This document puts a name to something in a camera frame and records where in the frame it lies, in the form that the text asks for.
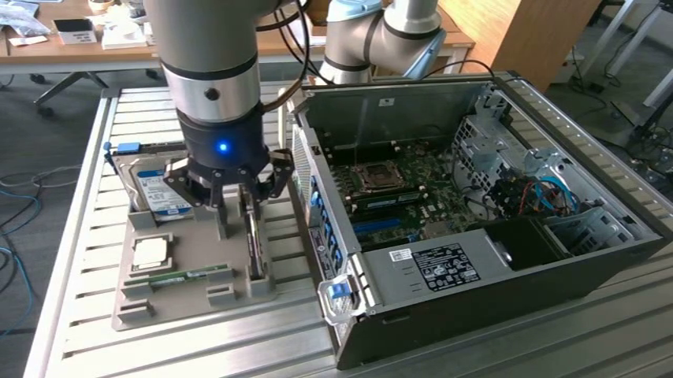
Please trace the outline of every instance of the gray floor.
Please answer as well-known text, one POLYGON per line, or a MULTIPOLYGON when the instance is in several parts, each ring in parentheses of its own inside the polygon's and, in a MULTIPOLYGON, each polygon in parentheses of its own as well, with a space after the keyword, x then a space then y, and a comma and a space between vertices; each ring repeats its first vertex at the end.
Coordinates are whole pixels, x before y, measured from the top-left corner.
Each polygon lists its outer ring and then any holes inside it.
MULTIPOLYGON (((587 53, 603 27, 604 25, 600 24, 586 30, 578 43, 580 54, 587 53)), ((604 63, 610 54, 608 51, 606 56, 600 57, 598 64, 604 63)), ((608 100, 638 103, 654 89, 670 67, 673 67, 673 55, 657 50, 653 46, 643 45, 619 75, 622 88, 608 87, 602 96, 608 100)), ((263 77, 267 80, 284 80, 292 75, 293 73, 287 70, 272 68, 264 72, 263 77)), ((57 80, 60 77, 58 75, 46 76, 49 80, 57 80)), ((162 82, 148 79, 142 71, 105 73, 101 74, 101 78, 114 87, 164 85, 162 82)), ((0 80, 6 82, 8 78, 2 77, 0 80)), ((26 76, 17 76, 12 86, 0 91, 0 176, 16 172, 41 172, 57 166, 81 162, 96 113, 98 90, 90 82, 82 80, 52 100, 49 105, 57 109, 57 117, 53 120, 44 120, 34 114, 32 108, 32 100, 44 89, 44 86, 29 82, 26 76)), ((599 105, 564 86, 551 87, 547 95, 571 116, 582 114, 599 105)), ((671 121, 673 110, 665 115, 662 124, 670 125, 671 121)), ((610 109, 580 119, 580 123, 591 127, 612 126, 623 122, 612 118, 610 109)), ((26 187, 18 193, 30 194, 32 190, 33 188, 26 187)), ((73 187, 46 190, 41 196, 40 216, 21 231, 10 235, 12 245, 22 256, 32 285, 40 298, 46 291, 72 191, 73 187)), ((24 201, 0 196, 0 220, 12 216, 24 203, 24 201)), ((4 241, 0 241, 0 246, 5 246, 4 241)), ((0 283, 5 282, 6 278, 8 270, 5 269, 0 272, 0 283)), ((21 316, 25 305, 26 292, 18 277, 0 296, 0 328, 12 325, 21 316)), ((38 308, 40 300, 21 328, 36 326, 38 308)), ((0 376, 2 378, 21 376, 30 341, 30 334, 10 335, 0 339, 0 376)))

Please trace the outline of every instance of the paper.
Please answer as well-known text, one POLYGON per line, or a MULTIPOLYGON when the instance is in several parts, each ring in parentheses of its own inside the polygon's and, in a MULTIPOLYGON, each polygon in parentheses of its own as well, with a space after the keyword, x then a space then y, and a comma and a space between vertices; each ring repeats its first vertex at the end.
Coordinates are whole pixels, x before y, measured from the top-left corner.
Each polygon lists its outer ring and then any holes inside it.
POLYGON ((33 45, 40 42, 45 42, 46 37, 44 35, 40 35, 38 37, 28 37, 28 38, 10 38, 9 43, 12 46, 25 46, 25 45, 33 45))

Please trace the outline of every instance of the robotic arm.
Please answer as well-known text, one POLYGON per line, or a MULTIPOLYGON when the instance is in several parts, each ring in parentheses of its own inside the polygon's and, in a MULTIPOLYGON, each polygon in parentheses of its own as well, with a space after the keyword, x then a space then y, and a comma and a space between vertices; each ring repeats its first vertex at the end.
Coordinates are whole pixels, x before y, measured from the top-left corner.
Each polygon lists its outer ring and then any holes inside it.
MULTIPOLYGON (((165 167, 164 181, 192 206, 221 207, 221 187, 241 183, 248 205, 277 197, 292 173, 288 150, 264 145, 261 116, 299 89, 260 102, 255 26, 297 0, 145 0, 160 62, 189 157, 165 167), (268 179, 257 175, 271 163, 268 179)), ((420 78, 446 32, 438 0, 332 0, 320 72, 335 83, 368 81, 371 64, 420 78)))

